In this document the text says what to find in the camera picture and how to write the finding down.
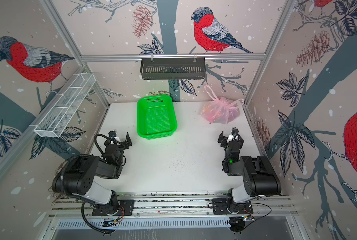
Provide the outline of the pink plastic bag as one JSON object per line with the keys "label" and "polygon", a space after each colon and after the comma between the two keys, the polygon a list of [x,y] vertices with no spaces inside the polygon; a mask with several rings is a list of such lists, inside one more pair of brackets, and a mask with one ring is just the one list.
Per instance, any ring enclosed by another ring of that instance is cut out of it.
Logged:
{"label": "pink plastic bag", "polygon": [[210,124],[228,124],[240,116],[239,107],[244,104],[244,99],[233,101],[224,97],[218,98],[208,85],[205,86],[205,92],[211,101],[203,105],[200,116]]}

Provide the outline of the green plastic basket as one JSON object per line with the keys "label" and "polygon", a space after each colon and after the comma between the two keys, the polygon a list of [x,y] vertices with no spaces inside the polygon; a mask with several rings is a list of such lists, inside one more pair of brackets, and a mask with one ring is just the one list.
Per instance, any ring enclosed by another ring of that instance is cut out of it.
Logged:
{"label": "green plastic basket", "polygon": [[172,98],[149,96],[137,102],[137,133],[147,140],[170,137],[177,130]]}

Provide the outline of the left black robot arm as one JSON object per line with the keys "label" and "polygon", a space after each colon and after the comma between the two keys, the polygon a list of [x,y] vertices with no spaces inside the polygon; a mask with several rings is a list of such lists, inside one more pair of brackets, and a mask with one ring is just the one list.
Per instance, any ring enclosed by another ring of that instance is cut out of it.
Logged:
{"label": "left black robot arm", "polygon": [[89,203],[101,215],[115,215],[125,212],[117,193],[109,190],[94,180],[118,179],[121,175],[126,157],[124,151],[132,146],[129,134],[122,141],[117,131],[107,135],[96,134],[94,145],[99,155],[81,154],[69,158],[52,182],[52,190],[66,197]]}

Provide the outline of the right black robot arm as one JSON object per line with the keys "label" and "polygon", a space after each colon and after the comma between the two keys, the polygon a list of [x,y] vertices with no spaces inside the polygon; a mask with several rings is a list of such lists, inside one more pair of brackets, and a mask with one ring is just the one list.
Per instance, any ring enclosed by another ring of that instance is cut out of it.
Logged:
{"label": "right black robot arm", "polygon": [[243,183],[229,189],[225,198],[212,199],[215,215],[250,214],[252,199],[281,194],[280,180],[266,156],[240,156],[244,139],[238,129],[233,128],[229,136],[221,133],[218,143],[224,149],[222,171],[228,176],[241,176]]}

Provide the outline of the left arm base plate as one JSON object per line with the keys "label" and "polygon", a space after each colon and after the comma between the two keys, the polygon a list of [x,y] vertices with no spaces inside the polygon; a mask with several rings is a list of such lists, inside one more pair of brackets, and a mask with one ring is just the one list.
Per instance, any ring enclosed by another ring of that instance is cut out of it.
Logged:
{"label": "left arm base plate", "polygon": [[131,216],[134,208],[134,200],[116,200],[106,205],[94,205],[92,216],[111,217],[111,216]]}

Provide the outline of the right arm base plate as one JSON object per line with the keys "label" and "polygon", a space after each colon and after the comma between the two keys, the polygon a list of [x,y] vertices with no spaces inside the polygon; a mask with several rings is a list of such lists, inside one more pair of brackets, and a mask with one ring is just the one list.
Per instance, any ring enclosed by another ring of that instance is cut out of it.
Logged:
{"label": "right arm base plate", "polygon": [[253,208],[250,202],[235,203],[227,198],[212,199],[211,209],[214,215],[252,215]]}

